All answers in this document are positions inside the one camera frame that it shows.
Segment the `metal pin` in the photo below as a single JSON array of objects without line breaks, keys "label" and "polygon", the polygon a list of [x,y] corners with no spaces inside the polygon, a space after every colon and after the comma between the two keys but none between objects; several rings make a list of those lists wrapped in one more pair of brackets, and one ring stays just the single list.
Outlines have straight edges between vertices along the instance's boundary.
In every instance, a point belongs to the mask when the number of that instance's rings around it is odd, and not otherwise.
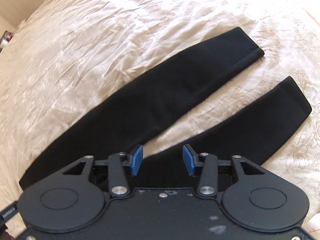
[{"label": "metal pin", "polygon": [[199,189],[199,192],[204,195],[210,195],[214,193],[214,188],[211,186],[203,186]]},{"label": "metal pin", "polygon": [[115,195],[123,195],[128,192],[128,189],[123,186],[116,186],[112,188],[111,192]]},{"label": "metal pin", "polygon": [[165,197],[167,197],[167,196],[168,196],[167,193],[160,193],[160,194],[159,194],[159,197],[162,197],[162,198],[165,198]]}]

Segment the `white bedspread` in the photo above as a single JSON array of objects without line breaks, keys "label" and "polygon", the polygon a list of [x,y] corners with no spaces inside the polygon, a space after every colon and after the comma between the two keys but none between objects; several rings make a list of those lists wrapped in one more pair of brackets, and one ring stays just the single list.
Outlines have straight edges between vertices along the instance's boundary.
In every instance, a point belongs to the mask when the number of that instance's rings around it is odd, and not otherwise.
[{"label": "white bedspread", "polygon": [[[320,208],[320,27],[287,0],[47,0],[0,55],[0,209],[19,198],[31,162],[90,109],[236,26],[265,57],[148,142],[145,156],[220,123],[290,75],[313,111],[264,167],[307,193],[312,217]],[[23,229],[19,216],[8,226],[14,235]]]}]

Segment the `black strap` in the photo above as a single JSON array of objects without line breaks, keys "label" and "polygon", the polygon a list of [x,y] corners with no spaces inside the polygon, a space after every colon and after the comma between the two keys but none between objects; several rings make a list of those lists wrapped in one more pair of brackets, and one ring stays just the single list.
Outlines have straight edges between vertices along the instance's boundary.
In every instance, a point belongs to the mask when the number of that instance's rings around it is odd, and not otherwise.
[{"label": "black strap", "polygon": [[7,206],[4,210],[0,211],[0,231],[7,229],[5,223],[8,222],[17,213],[18,206],[16,201]]},{"label": "black strap", "polygon": [[146,143],[263,55],[239,27],[179,52],[125,85],[57,138],[27,169],[21,187],[84,155],[106,159]]},{"label": "black strap", "polygon": [[[242,155],[261,165],[296,132],[311,110],[295,81],[287,77],[227,120],[144,159],[136,178],[138,186],[190,187],[195,179],[188,175],[182,160],[184,144],[190,144],[197,153],[215,154],[219,160]],[[220,181],[219,190],[228,183],[228,178]]]}]

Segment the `blue rubber pad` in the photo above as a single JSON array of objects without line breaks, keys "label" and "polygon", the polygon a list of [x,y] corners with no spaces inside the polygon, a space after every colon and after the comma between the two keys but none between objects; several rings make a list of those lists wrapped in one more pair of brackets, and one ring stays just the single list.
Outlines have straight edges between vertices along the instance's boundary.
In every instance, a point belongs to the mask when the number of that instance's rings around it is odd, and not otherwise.
[{"label": "blue rubber pad", "polygon": [[143,160],[143,147],[141,145],[132,157],[132,164],[130,167],[131,175],[136,176],[138,174],[142,160]]},{"label": "blue rubber pad", "polygon": [[182,148],[182,158],[184,161],[184,164],[187,168],[187,171],[190,176],[195,174],[195,165],[193,163],[193,157],[191,153],[189,152],[188,148],[183,146]]}]

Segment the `white object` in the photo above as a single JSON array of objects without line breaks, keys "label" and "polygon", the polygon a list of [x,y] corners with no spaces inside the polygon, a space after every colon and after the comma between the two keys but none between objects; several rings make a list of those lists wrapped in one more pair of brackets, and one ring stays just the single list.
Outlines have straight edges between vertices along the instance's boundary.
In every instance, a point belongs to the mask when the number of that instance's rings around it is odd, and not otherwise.
[{"label": "white object", "polygon": [[[263,166],[307,193],[310,219],[320,207],[320,27],[290,0],[46,0],[0,54],[0,209],[19,198],[32,161],[90,109],[236,26],[265,57],[144,145],[144,154],[217,125],[290,75],[313,111]],[[8,227],[16,235],[21,218]]]},{"label": "white object", "polygon": [[6,40],[2,40],[2,42],[0,44],[0,48],[3,49],[7,45],[8,45],[8,42]]},{"label": "white object", "polygon": [[304,227],[314,239],[320,239],[320,211]]}]

